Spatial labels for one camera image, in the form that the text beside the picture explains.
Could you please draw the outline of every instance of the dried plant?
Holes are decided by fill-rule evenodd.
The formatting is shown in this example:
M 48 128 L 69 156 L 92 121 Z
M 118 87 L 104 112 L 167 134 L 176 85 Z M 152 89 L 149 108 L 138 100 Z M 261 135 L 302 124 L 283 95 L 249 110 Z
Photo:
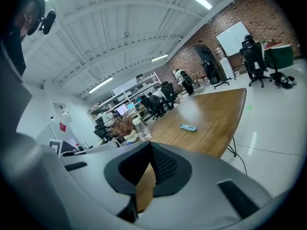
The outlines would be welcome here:
M 110 127 L 110 133 L 113 136 L 124 137 L 133 130 L 132 116 L 125 113 L 122 117 L 113 117 L 113 124 Z

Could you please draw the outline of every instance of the conference table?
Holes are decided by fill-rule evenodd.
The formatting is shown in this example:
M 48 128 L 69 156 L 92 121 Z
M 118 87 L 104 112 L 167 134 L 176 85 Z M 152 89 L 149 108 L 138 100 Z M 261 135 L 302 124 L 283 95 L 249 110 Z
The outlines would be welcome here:
M 149 140 L 220 158 L 235 134 L 245 97 L 244 88 L 186 98 L 150 127 Z M 197 131 L 183 130 L 181 124 L 196 126 Z M 139 212 L 150 204 L 154 187 L 155 175 L 149 164 L 136 187 Z

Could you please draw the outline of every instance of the water bottle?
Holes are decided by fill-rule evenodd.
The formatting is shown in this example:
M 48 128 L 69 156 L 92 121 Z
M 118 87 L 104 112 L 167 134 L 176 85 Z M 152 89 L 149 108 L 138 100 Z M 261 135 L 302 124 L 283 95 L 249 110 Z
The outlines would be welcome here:
M 132 122 L 143 139 L 150 137 L 150 130 L 148 126 L 139 117 L 133 119 Z

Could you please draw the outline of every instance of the brick wall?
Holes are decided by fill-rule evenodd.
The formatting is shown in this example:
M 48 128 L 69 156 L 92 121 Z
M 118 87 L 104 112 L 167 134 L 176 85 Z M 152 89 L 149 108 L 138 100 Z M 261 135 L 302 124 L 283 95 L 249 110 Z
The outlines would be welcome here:
M 301 54 L 295 31 L 274 0 L 236 0 L 211 21 L 197 31 L 165 66 L 154 70 L 161 80 L 171 81 L 173 77 L 170 78 L 168 73 L 176 68 L 185 70 L 194 80 L 205 76 L 202 60 L 192 46 L 206 45 L 215 54 L 215 49 L 220 47 L 216 36 L 238 21 L 242 21 L 258 42 L 266 39 L 291 44 L 294 56 Z M 230 56 L 229 60 L 233 68 L 237 69 L 241 67 L 243 58 L 238 53 Z

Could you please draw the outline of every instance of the potted plant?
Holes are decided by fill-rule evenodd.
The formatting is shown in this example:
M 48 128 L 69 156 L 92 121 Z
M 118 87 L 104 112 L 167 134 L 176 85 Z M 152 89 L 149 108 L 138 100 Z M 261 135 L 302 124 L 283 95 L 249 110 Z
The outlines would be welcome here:
M 133 129 L 132 116 L 124 114 L 120 117 L 114 117 L 113 124 L 110 127 L 110 133 L 113 136 L 123 137 L 128 142 L 136 142 L 138 134 Z

